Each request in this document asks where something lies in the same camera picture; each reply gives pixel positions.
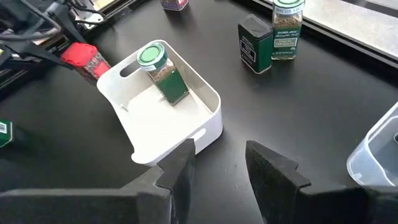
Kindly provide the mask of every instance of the black cable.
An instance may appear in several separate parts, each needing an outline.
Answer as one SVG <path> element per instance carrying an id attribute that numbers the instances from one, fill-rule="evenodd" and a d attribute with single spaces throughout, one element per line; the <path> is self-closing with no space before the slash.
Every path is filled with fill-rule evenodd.
<path id="1" fill-rule="evenodd" d="M 82 24 L 90 24 L 90 25 L 100 25 L 100 24 L 104 24 L 104 23 L 106 22 L 106 20 L 108 19 L 108 18 L 106 17 L 106 15 L 103 14 L 102 12 L 99 12 L 99 11 L 94 10 L 94 9 L 87 9 L 87 7 L 78 6 L 76 3 L 73 2 L 73 0 L 68 0 L 68 2 L 69 2 L 75 9 L 77 9 L 77 10 L 79 10 L 79 11 L 91 12 L 91 13 L 99 14 L 100 16 L 103 17 L 103 20 L 102 20 L 101 22 L 88 22 L 88 21 L 81 21 L 81 20 L 72 21 L 72 22 L 75 23 L 75 24 L 82 23 Z"/>
<path id="2" fill-rule="evenodd" d="M 27 6 L 34 14 L 39 16 L 40 18 L 50 22 L 55 29 L 51 29 L 43 34 L 21 34 L 21 35 L 16 35 L 16 34 L 0 34 L 0 40 L 5 40 L 5 41 L 24 41 L 24 40 L 37 40 L 37 39 L 44 39 L 47 37 L 52 37 L 54 35 L 57 35 L 61 32 L 62 28 L 60 25 L 58 25 L 54 20 L 49 18 L 46 13 L 40 12 L 40 10 L 36 9 L 33 5 L 31 5 L 29 2 L 26 0 L 21 0 L 21 2 Z"/>

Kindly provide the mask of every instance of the black table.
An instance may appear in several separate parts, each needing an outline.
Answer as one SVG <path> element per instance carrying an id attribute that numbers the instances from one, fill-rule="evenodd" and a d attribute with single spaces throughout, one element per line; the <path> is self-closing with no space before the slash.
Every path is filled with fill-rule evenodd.
<path id="1" fill-rule="evenodd" d="M 116 64 L 150 40 L 166 40 L 221 96 L 224 132 L 197 156 L 189 223 L 262 223 L 244 160 L 256 140 L 299 162 L 310 179 L 353 185 L 347 157 L 397 101 L 398 89 L 303 36 L 298 56 L 256 76 L 241 63 L 238 22 L 250 10 L 231 1 L 192 0 L 181 13 L 149 1 L 97 36 Z M 271 22 L 270 17 L 262 17 Z M 0 191 L 16 188 L 119 188 L 148 167 L 111 105 L 82 77 L 55 67 L 0 103 L 0 117 L 40 147 L 0 153 Z"/>

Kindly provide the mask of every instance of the glass spice jar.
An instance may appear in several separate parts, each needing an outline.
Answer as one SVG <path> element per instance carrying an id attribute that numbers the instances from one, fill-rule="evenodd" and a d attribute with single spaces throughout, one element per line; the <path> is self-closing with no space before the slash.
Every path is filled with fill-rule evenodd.
<path id="1" fill-rule="evenodd" d="M 273 60 L 290 60 L 296 57 L 303 22 L 305 0 L 274 0 L 272 27 L 274 30 Z"/>
<path id="2" fill-rule="evenodd" d="M 148 72 L 156 87 L 171 105 L 189 94 L 188 88 L 162 44 L 153 43 L 137 54 L 141 68 Z"/>

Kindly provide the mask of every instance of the green object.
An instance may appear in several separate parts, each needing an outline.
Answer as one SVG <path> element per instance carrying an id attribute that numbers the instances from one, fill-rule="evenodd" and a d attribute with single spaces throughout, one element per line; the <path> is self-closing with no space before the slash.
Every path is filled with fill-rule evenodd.
<path id="1" fill-rule="evenodd" d="M 12 122 L 0 119 L 0 148 L 12 141 L 13 131 Z"/>
<path id="2" fill-rule="evenodd" d="M 156 87 L 171 104 L 177 104 L 189 90 L 162 44 L 148 45 L 138 56 L 138 64 L 149 73 Z"/>
<path id="3" fill-rule="evenodd" d="M 255 15 L 248 15 L 238 25 L 241 59 L 256 74 L 271 67 L 272 27 Z"/>
<path id="4" fill-rule="evenodd" d="M 272 16 L 274 50 L 272 59 L 295 58 L 302 26 L 304 3 L 304 0 L 274 0 Z"/>

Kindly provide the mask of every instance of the white bin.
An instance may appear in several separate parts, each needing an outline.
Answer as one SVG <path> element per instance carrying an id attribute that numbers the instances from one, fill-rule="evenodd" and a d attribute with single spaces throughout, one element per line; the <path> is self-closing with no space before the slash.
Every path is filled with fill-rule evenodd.
<path id="1" fill-rule="evenodd" d="M 370 129 L 350 155 L 347 170 L 361 185 L 398 185 L 398 103 Z"/>
<path id="2" fill-rule="evenodd" d="M 198 154 L 223 131 L 219 94 L 168 43 L 153 42 L 163 44 L 188 86 L 190 94 L 178 104 L 170 106 L 140 68 L 127 77 L 120 75 L 136 61 L 140 50 L 104 73 L 97 83 L 134 146 L 131 159 L 148 166 L 155 166 L 187 138 L 195 140 Z"/>

